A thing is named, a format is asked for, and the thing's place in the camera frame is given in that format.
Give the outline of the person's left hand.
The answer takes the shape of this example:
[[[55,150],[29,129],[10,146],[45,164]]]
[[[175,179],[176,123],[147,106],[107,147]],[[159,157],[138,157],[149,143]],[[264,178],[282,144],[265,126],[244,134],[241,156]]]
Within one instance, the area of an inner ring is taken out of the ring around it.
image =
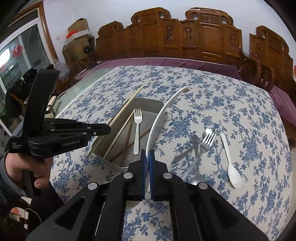
[[[46,158],[41,163],[31,156],[17,153],[8,153],[5,160],[6,172],[12,180],[20,183],[23,172],[31,171],[36,178],[34,186],[37,189],[43,189],[48,186],[52,165],[53,157]]]

